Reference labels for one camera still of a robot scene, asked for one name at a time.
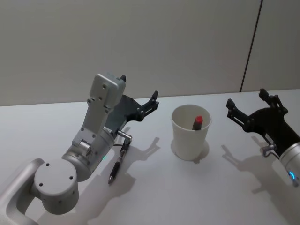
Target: red marker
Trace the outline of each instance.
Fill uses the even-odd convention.
[[[193,130],[201,130],[202,123],[203,123],[202,116],[196,116],[193,124]]]

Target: black pen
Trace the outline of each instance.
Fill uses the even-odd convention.
[[[117,162],[114,164],[111,174],[109,175],[108,184],[112,184],[113,181],[116,179],[119,168],[120,168],[120,166],[123,162],[123,159],[127,153],[130,142],[127,142],[127,143],[125,143],[125,142],[123,143],[122,148],[120,150],[120,156],[117,159]]]

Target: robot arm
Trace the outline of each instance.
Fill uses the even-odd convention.
[[[52,214],[64,214],[77,204],[78,182],[87,180],[114,145],[117,135],[130,144],[132,137],[121,130],[129,121],[142,121],[158,108],[158,92],[139,105],[123,95],[126,77],[97,75],[82,127],[62,159],[35,159],[14,174],[0,190],[0,222],[37,225],[24,213],[34,197]]]
[[[260,134],[269,144],[261,149],[262,155],[275,155],[297,186],[300,177],[300,137],[285,122],[284,115],[288,110],[282,105],[278,95],[270,96],[265,89],[261,89],[259,97],[268,103],[269,108],[257,110],[247,116],[228,99],[227,117],[239,124],[245,132]]]

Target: table surface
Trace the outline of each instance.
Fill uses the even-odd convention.
[[[300,90],[270,94],[279,95],[289,110],[287,123],[299,134]],[[243,132],[226,117],[228,98],[246,114],[267,107],[258,92],[161,97],[157,111],[125,127],[133,142],[112,186],[107,181],[119,147],[79,183],[79,202],[71,212],[52,215],[35,199],[26,215],[41,225],[299,224],[300,189],[278,160],[261,157],[266,143],[259,135]],[[171,114],[184,104],[200,105],[212,117],[205,149],[193,162],[172,152]],[[26,159],[60,158],[86,110],[84,102],[0,107],[0,180]]]

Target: pen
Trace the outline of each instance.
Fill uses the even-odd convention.
[[[117,159],[117,162],[114,164],[111,174],[109,175],[108,184],[112,184],[113,181],[116,179],[117,173],[118,173],[120,166],[123,162],[123,159],[127,153],[129,145],[130,145],[130,142],[127,143],[127,141],[125,141],[123,143],[122,148],[120,150],[120,156]]]
[[[196,116],[192,130],[201,130],[202,123],[203,123],[202,116]]]

